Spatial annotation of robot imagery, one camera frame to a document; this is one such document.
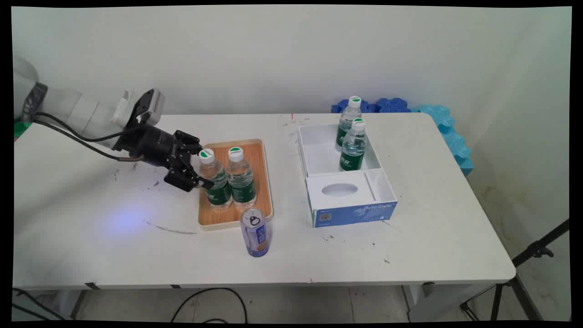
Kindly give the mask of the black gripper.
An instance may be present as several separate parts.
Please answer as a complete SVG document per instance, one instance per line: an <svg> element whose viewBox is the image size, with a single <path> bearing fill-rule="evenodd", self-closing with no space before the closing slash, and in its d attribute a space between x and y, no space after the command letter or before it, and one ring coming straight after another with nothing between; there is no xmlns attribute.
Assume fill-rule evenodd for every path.
<svg viewBox="0 0 583 328"><path fill-rule="evenodd" d="M177 158L191 158L202 151L198 137L179 129L168 133L137 121L127 123L125 131L133 128L135 131L119 136L114 151L127 151L132 158L143 156L142 160L152 166L169 168L163 180L185 192L195 188L210 190L215 186L213 181L199 176L192 168L177 166Z"/></svg>

